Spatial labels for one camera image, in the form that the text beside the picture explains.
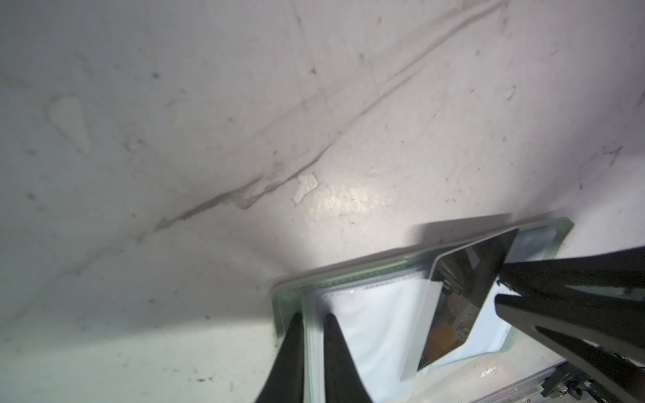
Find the thin dark credit card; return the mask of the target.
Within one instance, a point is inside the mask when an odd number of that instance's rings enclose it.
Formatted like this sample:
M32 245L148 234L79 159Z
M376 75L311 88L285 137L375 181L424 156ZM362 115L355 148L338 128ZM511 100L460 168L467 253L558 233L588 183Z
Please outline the thin dark credit card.
M442 286L418 369L437 364L474 337L475 323L509 255L517 228L442 253L430 280Z

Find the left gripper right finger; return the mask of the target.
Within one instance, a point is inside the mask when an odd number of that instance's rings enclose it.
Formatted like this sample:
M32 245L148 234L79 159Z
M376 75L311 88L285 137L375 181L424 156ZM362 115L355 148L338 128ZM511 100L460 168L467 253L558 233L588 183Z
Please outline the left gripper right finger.
M324 319L324 389L327 403L371 403L337 318Z

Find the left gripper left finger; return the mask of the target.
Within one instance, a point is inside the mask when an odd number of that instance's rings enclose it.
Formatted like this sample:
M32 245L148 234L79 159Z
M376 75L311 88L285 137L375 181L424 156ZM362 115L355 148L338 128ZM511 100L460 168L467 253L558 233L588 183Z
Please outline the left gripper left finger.
M305 335L302 314L292 317L257 403L302 403Z

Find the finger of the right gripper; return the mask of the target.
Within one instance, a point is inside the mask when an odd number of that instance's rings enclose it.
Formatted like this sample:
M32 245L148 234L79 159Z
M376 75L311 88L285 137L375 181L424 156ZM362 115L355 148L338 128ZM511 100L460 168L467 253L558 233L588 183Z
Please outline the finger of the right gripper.
M499 281L525 297L644 301L644 248L604 255L506 263Z
M498 295L498 317L556 352L622 402L644 401L644 305Z

